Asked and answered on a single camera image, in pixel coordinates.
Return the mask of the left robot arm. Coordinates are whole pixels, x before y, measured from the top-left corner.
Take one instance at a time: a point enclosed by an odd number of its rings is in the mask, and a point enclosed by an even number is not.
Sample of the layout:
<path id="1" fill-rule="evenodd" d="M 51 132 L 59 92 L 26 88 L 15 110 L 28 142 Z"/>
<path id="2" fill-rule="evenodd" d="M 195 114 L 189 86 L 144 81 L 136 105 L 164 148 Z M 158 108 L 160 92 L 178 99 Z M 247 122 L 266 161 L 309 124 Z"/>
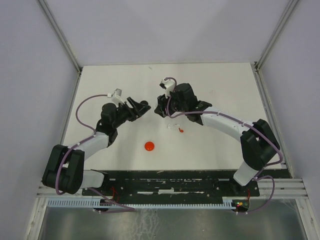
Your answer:
<path id="1" fill-rule="evenodd" d="M 93 188 L 99 195 L 106 195 L 111 183 L 105 179 L 104 173 L 85 170 L 85 161 L 114 143 L 119 126 L 126 121 L 137 120 L 150 109 L 147 101 L 136 102 L 131 97 L 123 103 L 104 104 L 90 136 L 71 146 L 57 144 L 52 148 L 42 184 L 55 189 L 58 195 L 75 194 L 80 189 L 88 188 Z"/>

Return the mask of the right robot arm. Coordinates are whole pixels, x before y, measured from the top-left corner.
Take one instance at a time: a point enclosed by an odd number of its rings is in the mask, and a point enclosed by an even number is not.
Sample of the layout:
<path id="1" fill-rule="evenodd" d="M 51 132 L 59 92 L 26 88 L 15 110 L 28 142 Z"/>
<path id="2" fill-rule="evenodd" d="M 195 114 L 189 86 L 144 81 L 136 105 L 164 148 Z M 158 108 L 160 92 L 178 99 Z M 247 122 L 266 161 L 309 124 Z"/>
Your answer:
<path id="1" fill-rule="evenodd" d="M 281 147 L 265 120 L 246 121 L 223 113 L 211 103 L 197 99 L 190 84 L 177 84 L 171 77 L 163 79 L 160 87 L 164 94 L 157 97 L 157 115 L 171 119 L 186 116 L 193 123 L 214 128 L 240 142 L 243 162 L 229 183 L 234 195 L 246 192 L 248 183 L 272 165 L 275 155 L 282 162 Z"/>

